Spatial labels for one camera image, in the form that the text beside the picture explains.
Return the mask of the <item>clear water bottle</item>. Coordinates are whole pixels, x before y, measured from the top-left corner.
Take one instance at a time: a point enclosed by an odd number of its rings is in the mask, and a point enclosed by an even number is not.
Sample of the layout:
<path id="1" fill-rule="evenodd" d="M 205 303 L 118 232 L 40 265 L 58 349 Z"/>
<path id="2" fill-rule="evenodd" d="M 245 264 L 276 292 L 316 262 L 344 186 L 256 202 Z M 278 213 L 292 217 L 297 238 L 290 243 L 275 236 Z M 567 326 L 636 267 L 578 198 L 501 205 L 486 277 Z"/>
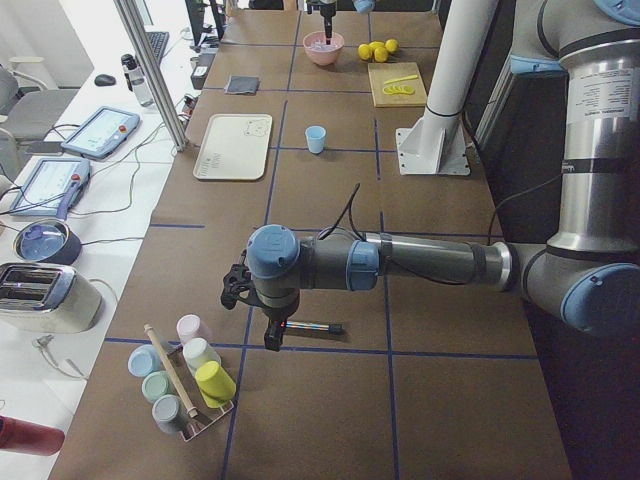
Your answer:
<path id="1" fill-rule="evenodd" d="M 121 64 L 128 87 L 138 103 L 143 107 L 152 106 L 154 99 L 136 58 L 131 54 L 124 54 L 121 56 Z"/>

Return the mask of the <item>aluminium frame post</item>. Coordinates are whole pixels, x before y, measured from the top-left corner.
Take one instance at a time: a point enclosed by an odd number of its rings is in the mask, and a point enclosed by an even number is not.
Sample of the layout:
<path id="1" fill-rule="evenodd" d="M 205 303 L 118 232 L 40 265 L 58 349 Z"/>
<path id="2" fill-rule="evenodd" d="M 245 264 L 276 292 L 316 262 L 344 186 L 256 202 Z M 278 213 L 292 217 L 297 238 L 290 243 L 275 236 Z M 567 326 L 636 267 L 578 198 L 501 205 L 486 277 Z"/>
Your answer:
<path id="1" fill-rule="evenodd" d="M 149 88 L 157 109 L 178 152 L 185 150 L 188 140 L 171 99 L 169 89 L 161 73 L 159 64 L 147 40 L 144 23 L 134 1 L 114 0 L 123 26 L 134 47 L 138 59 L 147 75 Z"/>

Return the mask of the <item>clear ice cubes pile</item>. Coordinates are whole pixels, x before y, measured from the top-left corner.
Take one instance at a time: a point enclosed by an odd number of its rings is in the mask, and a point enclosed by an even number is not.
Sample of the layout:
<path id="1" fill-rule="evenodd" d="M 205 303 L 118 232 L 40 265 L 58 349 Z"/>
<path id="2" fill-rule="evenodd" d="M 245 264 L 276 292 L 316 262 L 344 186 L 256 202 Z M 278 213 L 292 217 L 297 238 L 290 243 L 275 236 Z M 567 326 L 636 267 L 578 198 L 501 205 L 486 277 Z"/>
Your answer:
<path id="1" fill-rule="evenodd" d="M 312 41 L 308 46 L 308 48 L 312 52 L 329 53 L 329 52 L 338 51 L 340 49 L 340 46 L 334 45 L 334 44 L 327 44 L 325 40 L 320 39 L 320 40 Z"/>

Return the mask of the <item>black computer mouse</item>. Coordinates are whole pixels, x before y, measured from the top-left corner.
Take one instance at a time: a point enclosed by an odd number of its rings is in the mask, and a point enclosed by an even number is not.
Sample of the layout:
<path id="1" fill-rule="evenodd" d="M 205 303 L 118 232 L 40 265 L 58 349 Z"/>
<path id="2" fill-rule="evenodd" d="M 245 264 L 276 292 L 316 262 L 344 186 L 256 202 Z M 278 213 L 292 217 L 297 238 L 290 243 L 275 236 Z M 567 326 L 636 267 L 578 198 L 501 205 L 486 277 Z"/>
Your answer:
<path id="1" fill-rule="evenodd" d="M 108 74 L 99 74 L 94 78 L 94 84 L 99 87 L 113 86 L 116 84 L 116 79 Z"/>

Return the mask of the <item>bamboo cutting board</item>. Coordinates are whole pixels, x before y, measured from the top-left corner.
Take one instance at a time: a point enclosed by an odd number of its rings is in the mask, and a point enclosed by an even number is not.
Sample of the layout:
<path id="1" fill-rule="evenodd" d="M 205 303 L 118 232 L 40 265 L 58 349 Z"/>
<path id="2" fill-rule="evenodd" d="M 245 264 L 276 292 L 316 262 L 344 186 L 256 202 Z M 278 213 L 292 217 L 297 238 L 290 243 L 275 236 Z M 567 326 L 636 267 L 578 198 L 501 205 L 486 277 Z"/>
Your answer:
<path id="1" fill-rule="evenodd" d="M 426 89 L 415 62 L 371 63 L 368 75 L 375 107 L 426 105 Z"/>

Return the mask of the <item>blue pot with lid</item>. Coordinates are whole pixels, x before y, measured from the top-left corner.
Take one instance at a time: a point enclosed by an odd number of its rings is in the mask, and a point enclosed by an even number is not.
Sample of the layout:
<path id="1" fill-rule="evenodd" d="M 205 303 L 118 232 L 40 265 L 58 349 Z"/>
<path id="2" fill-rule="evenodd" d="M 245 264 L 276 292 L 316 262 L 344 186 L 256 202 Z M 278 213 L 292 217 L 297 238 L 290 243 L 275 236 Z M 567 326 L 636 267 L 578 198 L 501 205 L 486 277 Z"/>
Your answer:
<path id="1" fill-rule="evenodd" d="M 14 240 L 14 250 L 23 260 L 71 265 L 80 255 L 79 237 L 58 219 L 43 219 L 22 229 Z"/>

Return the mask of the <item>green upturned cup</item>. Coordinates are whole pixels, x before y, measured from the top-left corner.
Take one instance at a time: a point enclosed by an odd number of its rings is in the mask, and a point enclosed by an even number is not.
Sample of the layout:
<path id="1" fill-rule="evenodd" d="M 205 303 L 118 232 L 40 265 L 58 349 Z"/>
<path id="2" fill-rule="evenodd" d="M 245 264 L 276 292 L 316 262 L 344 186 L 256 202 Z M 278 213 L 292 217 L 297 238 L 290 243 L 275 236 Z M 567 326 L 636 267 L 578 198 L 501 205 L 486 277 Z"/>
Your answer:
<path id="1" fill-rule="evenodd" d="M 155 371 L 147 375 L 142 381 L 141 391 L 143 397 L 150 404 L 154 404 L 164 395 L 173 395 L 176 393 L 168 373 L 164 370 Z"/>

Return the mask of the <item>grey-green upturned cup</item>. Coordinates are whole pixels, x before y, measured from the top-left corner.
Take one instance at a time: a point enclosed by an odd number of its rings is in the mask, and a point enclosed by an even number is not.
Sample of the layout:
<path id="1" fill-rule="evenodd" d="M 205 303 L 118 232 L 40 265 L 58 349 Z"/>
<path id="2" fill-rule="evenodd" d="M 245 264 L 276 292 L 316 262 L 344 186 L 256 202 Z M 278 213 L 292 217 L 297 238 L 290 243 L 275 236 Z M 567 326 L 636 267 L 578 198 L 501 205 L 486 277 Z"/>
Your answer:
<path id="1" fill-rule="evenodd" d="M 152 407 L 152 416 L 159 429 L 169 434 L 182 432 L 188 423 L 186 410 L 176 395 L 158 398 Z"/>

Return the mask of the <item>teach pendant tablet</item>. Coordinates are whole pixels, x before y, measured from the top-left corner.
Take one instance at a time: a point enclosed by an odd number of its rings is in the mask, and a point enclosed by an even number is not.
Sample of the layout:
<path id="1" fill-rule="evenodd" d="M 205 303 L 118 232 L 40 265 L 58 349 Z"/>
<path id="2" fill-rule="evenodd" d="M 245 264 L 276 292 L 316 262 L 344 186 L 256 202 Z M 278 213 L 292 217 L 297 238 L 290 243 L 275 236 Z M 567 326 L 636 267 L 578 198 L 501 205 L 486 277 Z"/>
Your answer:
<path id="1" fill-rule="evenodd" d="M 56 217 L 64 199 L 67 199 L 67 209 L 80 200 L 90 177 L 91 164 L 86 159 L 41 158 L 20 187 L 9 213 Z"/>
<path id="2" fill-rule="evenodd" d="M 61 143 L 64 153 L 92 160 L 111 155 L 140 124 L 140 116 L 103 106 Z"/>

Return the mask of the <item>steel muddler black tip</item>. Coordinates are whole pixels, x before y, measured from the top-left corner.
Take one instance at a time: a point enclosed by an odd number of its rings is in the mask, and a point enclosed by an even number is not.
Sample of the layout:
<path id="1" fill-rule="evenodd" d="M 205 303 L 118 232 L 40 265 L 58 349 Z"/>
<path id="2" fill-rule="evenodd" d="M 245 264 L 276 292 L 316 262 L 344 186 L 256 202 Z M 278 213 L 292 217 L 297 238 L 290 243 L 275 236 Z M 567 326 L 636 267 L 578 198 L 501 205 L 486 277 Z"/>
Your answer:
<path id="1" fill-rule="evenodd" d="M 335 323 L 321 324 L 313 322 L 288 321 L 287 327 L 290 329 L 325 332 L 332 335 L 342 335 L 344 333 L 343 326 Z"/>

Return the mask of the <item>blue upturned cup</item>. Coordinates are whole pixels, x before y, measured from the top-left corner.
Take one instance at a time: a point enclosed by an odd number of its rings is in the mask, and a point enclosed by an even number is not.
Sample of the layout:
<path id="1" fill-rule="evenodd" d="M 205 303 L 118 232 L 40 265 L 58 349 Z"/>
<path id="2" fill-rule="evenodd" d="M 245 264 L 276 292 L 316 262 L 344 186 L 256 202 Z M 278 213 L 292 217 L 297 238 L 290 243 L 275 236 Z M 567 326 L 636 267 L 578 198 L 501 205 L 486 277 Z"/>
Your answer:
<path id="1" fill-rule="evenodd" d="M 134 377 L 145 378 L 152 373 L 161 371 L 163 365 L 156 349 L 150 344 L 143 344 L 131 352 L 127 368 Z"/>

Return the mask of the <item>black keyboard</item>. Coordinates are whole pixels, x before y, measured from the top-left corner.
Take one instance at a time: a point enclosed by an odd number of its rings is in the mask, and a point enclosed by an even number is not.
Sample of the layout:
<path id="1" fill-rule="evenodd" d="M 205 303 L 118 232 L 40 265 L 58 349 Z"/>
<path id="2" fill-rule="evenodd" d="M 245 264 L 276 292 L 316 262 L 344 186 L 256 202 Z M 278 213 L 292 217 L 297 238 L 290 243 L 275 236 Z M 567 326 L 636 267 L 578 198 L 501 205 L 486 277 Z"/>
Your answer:
<path id="1" fill-rule="evenodd" d="M 146 38 L 156 62 L 161 64 L 166 54 L 170 33 L 166 31 L 147 31 Z"/>

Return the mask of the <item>lemon slices row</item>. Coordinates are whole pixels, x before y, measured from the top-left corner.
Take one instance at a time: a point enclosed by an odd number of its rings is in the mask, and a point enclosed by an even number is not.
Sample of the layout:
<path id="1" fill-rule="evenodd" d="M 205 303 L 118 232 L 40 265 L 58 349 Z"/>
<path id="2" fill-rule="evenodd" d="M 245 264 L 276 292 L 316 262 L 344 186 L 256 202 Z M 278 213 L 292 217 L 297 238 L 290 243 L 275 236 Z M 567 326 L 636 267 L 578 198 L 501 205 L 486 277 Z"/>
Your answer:
<path id="1" fill-rule="evenodd" d="M 415 89 L 410 85 L 386 85 L 383 87 L 382 92 L 385 95 L 413 95 Z"/>

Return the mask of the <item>light blue plastic cup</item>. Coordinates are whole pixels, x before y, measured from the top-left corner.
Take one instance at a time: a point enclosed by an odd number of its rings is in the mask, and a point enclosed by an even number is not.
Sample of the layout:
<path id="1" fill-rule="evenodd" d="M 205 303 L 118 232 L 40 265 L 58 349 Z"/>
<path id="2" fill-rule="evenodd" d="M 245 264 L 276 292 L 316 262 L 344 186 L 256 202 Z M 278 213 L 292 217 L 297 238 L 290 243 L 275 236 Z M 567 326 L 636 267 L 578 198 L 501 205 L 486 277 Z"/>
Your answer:
<path id="1" fill-rule="evenodd" d="M 305 137 L 307 148 L 312 154 L 320 154 L 325 147 L 326 129 L 319 125 L 312 125 L 306 128 Z"/>

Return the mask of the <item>black box with label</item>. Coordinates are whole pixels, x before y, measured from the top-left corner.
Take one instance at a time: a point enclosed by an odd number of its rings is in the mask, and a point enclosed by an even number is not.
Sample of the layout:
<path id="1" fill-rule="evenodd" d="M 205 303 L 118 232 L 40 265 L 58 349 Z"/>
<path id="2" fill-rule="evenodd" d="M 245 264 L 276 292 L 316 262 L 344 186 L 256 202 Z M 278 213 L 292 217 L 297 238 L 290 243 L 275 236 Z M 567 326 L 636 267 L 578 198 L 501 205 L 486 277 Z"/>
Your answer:
<path id="1" fill-rule="evenodd" d="M 215 55 L 215 51 L 205 51 L 190 59 L 192 67 L 190 80 L 195 90 L 201 90 L 204 87 Z"/>

